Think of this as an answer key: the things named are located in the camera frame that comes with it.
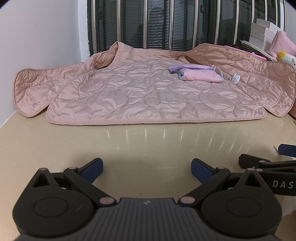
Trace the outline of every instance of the beige countertop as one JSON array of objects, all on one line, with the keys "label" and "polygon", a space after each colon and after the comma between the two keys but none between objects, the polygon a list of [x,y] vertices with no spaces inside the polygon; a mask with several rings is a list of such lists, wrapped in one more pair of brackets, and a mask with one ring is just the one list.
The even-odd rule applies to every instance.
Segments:
[{"label": "beige countertop", "polygon": [[[33,118],[17,112],[0,128],[0,240],[19,235],[12,209],[40,167],[60,172],[101,157],[104,172],[94,185],[117,200],[177,200],[200,184],[190,172],[193,158],[242,172],[237,163],[242,153],[272,161],[291,159],[277,153],[282,143],[296,145],[296,124],[289,115],[200,124],[63,126],[49,123],[44,112]],[[283,219],[276,235],[294,241],[296,198],[277,198]]]}]

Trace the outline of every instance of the stuffed toy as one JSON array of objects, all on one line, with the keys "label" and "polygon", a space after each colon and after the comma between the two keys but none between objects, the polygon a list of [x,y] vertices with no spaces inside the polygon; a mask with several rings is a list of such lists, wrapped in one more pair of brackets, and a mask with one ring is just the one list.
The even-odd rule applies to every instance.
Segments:
[{"label": "stuffed toy", "polygon": [[287,54],[283,50],[279,50],[277,52],[276,60],[277,61],[284,61],[288,64],[291,64],[294,67],[294,69],[296,69],[296,57],[293,55]]}]

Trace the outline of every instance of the white wall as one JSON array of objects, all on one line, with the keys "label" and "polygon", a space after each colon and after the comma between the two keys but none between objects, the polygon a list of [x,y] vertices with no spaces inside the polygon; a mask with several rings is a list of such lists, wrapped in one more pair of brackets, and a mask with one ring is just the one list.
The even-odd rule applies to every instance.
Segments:
[{"label": "white wall", "polygon": [[90,55],[87,31],[87,0],[78,0],[78,26],[81,61],[85,61]]},{"label": "white wall", "polygon": [[284,18],[282,17],[284,15],[284,0],[279,0],[279,7],[280,7],[280,16],[281,16],[281,30],[284,30]]},{"label": "white wall", "polygon": [[78,0],[10,0],[0,9],[0,126],[15,112],[13,80],[24,68],[81,62]]},{"label": "white wall", "polygon": [[289,39],[296,44],[296,10],[286,1],[287,29]]}]

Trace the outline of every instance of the white box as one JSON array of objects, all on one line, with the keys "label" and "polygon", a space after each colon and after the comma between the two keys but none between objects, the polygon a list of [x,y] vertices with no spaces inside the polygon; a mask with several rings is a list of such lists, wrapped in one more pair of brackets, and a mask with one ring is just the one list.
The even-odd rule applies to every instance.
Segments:
[{"label": "white box", "polygon": [[269,28],[271,31],[273,31],[273,32],[275,32],[275,33],[276,33],[278,30],[281,31],[281,29],[280,29],[278,26],[274,25],[274,24],[273,24],[272,22],[270,22],[270,21],[266,21],[266,20],[263,20],[263,19],[259,19],[259,18],[257,18],[256,23],[257,23],[257,24],[260,24],[260,25],[262,25],[262,26],[265,26],[265,27],[267,27],[267,28]]},{"label": "white box", "polygon": [[268,37],[268,36],[266,36],[264,34],[261,34],[261,33],[255,31],[255,30],[253,30],[253,29],[251,30],[251,34],[250,35],[253,36],[253,37],[255,37],[255,38],[257,38],[257,39],[262,40],[265,43],[268,43],[269,45],[272,42],[272,39],[270,37]]},{"label": "white box", "polygon": [[255,45],[256,47],[258,47],[259,49],[262,49],[264,51],[268,50],[270,45],[268,43],[263,42],[260,39],[257,39],[253,36],[250,36],[250,40],[249,42],[253,45]]},{"label": "white box", "polygon": [[257,23],[252,23],[251,24],[251,29],[261,33],[261,34],[264,34],[266,35],[267,37],[273,39],[274,36],[276,35],[275,32],[271,31],[268,27],[266,26],[263,26],[263,25],[260,25],[260,24],[257,24]]},{"label": "white box", "polygon": [[245,46],[247,46],[247,47],[249,47],[249,48],[255,49],[256,51],[258,51],[259,53],[261,53],[262,56],[264,56],[268,60],[277,61],[275,57],[272,57],[270,54],[266,53],[262,49],[258,49],[255,45],[251,44],[250,42],[242,41],[242,44],[245,45]]}]

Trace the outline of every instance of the folded cloth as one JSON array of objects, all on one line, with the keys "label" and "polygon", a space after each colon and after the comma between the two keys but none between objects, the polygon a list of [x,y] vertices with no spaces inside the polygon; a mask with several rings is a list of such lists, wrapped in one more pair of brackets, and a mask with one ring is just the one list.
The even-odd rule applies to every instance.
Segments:
[{"label": "folded cloth", "polygon": [[213,67],[200,64],[183,64],[169,66],[170,73],[178,73],[180,80],[202,80],[221,83],[223,77],[217,74]]}]

